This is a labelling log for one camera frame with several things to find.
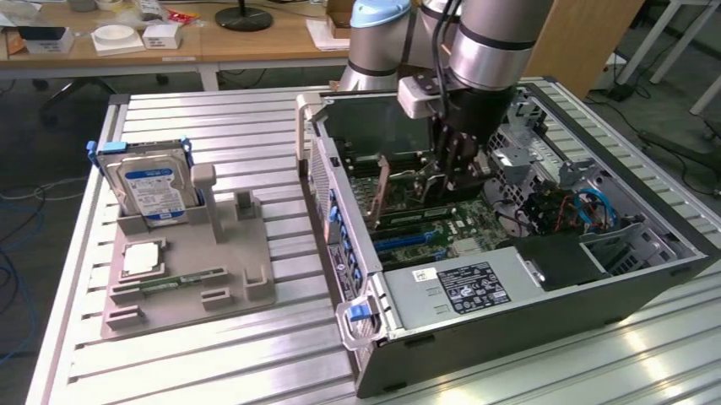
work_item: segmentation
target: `metal bracket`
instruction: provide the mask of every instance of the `metal bracket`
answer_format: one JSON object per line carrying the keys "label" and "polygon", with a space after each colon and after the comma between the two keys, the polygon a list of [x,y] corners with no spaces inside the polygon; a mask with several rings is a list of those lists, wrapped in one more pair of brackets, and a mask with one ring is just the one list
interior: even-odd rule
{"label": "metal bracket", "polygon": [[567,160],[558,169],[558,186],[569,189],[575,183],[583,180],[586,173],[595,167],[595,160],[586,159],[579,162]]}

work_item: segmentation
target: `barcode sticker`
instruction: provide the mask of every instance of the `barcode sticker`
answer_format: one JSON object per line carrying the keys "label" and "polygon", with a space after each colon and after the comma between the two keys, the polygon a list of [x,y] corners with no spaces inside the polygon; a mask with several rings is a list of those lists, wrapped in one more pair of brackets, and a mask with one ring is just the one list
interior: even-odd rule
{"label": "barcode sticker", "polygon": [[435,280],[438,278],[436,268],[428,267],[422,268],[420,270],[414,270],[415,282]]}

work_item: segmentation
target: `white label sticker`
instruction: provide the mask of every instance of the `white label sticker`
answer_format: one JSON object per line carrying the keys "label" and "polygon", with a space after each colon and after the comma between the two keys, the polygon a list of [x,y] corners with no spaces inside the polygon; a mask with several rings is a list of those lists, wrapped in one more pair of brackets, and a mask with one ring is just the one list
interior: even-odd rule
{"label": "white label sticker", "polygon": [[404,217],[404,218],[391,219],[391,224],[398,224],[398,223],[400,223],[400,222],[416,221],[416,220],[420,219],[420,218],[422,218],[420,215],[414,215],[414,216]]}
{"label": "white label sticker", "polygon": [[195,57],[164,57],[163,62],[193,62]]}
{"label": "white label sticker", "polygon": [[428,267],[422,268],[420,270],[414,270],[414,278],[416,283],[420,281],[435,280],[438,278],[436,268]]}
{"label": "white label sticker", "polygon": [[171,169],[125,173],[135,203],[143,216],[149,219],[171,219],[183,214],[183,196],[180,191],[172,188],[173,179]]}

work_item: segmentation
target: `table leg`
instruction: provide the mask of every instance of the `table leg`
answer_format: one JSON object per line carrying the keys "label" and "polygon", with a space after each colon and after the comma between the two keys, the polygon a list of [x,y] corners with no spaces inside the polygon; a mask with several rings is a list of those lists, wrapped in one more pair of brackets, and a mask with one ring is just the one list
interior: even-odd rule
{"label": "table leg", "polygon": [[625,84],[629,81],[629,78],[633,75],[633,72],[635,71],[635,68],[641,64],[641,61],[643,60],[645,54],[651,49],[651,45],[658,39],[661,32],[666,28],[667,22],[671,20],[671,18],[675,15],[675,12],[678,12],[678,8],[681,7],[681,4],[677,1],[671,1],[670,4],[666,7],[666,11],[663,11],[663,14],[658,18],[658,21],[655,22],[655,25],[651,28],[651,32],[649,32],[649,35],[645,37],[643,43],[638,47],[638,50],[633,54],[633,58],[629,61],[629,64],[626,65],[623,71],[621,72],[621,76],[618,77],[617,83]]}
{"label": "table leg", "polygon": [[702,94],[701,98],[696,102],[694,106],[690,107],[689,112],[697,116],[701,114],[701,111],[704,111],[704,108],[706,108],[706,105],[710,103],[710,99],[716,97],[718,92],[721,91],[721,75],[717,78],[717,81],[713,82],[706,92]]}
{"label": "table leg", "polygon": [[667,54],[666,60],[661,64],[658,70],[653,74],[650,82],[653,84],[657,84],[661,79],[663,78],[663,75],[667,72],[667,69],[670,69],[671,65],[675,62],[675,59],[678,59],[678,56],[683,52],[683,49],[686,49],[686,46],[689,45],[690,40],[694,39],[696,34],[698,34],[698,31],[706,24],[706,21],[709,21],[709,17],[713,15],[713,12],[718,8],[718,3],[710,4],[709,7],[706,7],[706,10],[702,12],[702,14],[696,19],[694,23],[689,26],[689,29],[686,30],[686,34],[683,34],[683,37],[678,40],[678,43],[674,46],[674,49],[671,50],[671,53]]}
{"label": "table leg", "polygon": [[218,91],[218,65],[200,65],[197,67],[200,81],[203,82],[203,91]]}

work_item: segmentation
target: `aluminum extrusion table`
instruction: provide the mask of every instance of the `aluminum extrusion table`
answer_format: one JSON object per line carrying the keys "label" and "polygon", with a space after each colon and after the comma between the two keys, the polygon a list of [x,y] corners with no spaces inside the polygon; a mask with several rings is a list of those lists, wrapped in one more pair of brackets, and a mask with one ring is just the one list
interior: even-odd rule
{"label": "aluminum extrusion table", "polygon": [[[718,216],[559,85],[530,81],[721,246]],[[216,164],[216,196],[255,190],[278,303],[248,315],[103,342],[100,313],[119,208],[93,169],[28,403],[582,404],[721,398],[718,265],[603,329],[383,397],[355,398],[294,160],[295,97],[324,90],[139,95],[109,106],[100,142],[188,136],[195,161]],[[571,159],[587,156],[553,122],[547,136]]]}

